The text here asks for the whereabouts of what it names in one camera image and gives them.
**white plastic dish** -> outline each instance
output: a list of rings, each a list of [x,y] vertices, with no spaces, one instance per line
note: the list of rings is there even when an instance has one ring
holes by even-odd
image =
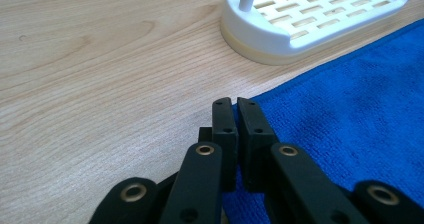
[[[408,0],[225,0],[221,32],[242,56],[293,62],[397,12]]]

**wooden table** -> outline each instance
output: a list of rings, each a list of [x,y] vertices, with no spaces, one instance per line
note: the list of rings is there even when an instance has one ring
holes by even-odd
[[[0,0],[0,223],[86,223],[133,176],[179,169],[211,103],[252,97],[424,17],[286,66],[223,40],[223,0]]]

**blue microfiber cloth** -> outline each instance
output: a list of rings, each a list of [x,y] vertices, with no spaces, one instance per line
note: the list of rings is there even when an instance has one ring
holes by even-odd
[[[335,184],[382,181],[424,207],[424,19],[252,99]],[[263,195],[237,178],[230,223],[269,223]]]

